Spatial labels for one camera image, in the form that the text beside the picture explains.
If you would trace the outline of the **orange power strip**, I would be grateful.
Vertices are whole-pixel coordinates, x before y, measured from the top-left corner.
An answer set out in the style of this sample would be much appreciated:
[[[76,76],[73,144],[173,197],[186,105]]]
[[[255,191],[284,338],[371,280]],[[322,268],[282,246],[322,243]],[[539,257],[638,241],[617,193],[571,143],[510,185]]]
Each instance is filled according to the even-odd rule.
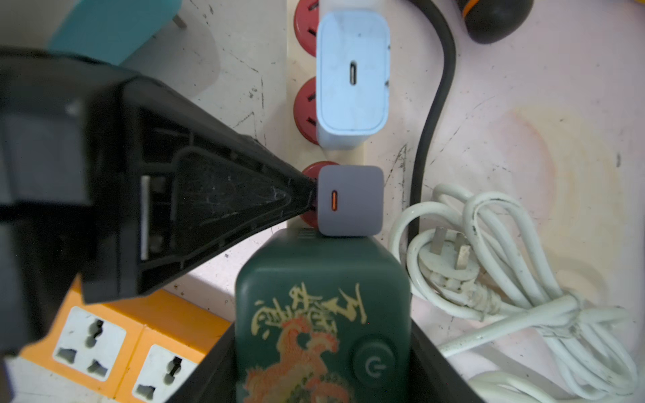
[[[166,290],[87,305],[74,280],[49,333],[19,355],[118,402],[165,402],[229,326]]]

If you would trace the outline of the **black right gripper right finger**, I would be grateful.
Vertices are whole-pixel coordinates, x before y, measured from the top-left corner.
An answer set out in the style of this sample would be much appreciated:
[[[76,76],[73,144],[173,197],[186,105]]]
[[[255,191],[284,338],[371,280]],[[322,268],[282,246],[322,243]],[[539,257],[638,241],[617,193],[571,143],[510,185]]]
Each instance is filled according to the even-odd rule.
[[[416,322],[411,333],[410,401],[484,403]]]

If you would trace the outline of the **beige red power strip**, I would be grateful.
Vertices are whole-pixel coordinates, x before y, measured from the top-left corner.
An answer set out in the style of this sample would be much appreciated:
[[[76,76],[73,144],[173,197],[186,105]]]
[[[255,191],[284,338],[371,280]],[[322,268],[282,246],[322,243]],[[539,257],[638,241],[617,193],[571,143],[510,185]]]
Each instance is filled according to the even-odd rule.
[[[364,148],[330,151],[317,143],[316,45],[319,2],[287,2],[287,161],[317,178],[324,166],[364,164]]]

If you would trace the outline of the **dark green cube adapter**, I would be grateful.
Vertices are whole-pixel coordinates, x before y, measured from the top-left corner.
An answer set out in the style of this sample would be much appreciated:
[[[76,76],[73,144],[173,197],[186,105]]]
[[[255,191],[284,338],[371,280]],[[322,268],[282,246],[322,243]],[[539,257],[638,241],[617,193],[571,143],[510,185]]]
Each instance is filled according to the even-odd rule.
[[[235,284],[239,402],[404,402],[410,283],[377,240],[275,233]]]

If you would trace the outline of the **grey blue plug adapter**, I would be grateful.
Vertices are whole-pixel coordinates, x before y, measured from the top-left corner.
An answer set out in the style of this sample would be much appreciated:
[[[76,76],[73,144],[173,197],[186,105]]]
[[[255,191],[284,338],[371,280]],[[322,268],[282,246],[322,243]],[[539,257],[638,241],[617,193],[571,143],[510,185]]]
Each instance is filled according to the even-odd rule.
[[[317,178],[317,226],[329,237],[369,237],[383,228],[384,174],[377,166],[325,166]]]

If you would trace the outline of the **light blue usb charger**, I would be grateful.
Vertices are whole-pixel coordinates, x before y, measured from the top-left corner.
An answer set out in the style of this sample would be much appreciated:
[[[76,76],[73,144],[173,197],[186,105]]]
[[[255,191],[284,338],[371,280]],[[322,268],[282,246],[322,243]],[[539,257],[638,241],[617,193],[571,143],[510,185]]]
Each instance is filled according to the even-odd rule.
[[[317,142],[355,149],[389,117],[391,32],[370,9],[327,13],[317,29]]]

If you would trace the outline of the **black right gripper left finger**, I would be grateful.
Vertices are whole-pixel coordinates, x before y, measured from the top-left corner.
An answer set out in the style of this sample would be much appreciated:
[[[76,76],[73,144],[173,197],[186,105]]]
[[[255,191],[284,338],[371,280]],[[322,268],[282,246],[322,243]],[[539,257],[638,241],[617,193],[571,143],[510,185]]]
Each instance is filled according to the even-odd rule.
[[[141,297],[312,208],[315,182],[163,82],[1,50],[1,349],[49,332],[75,278]]]

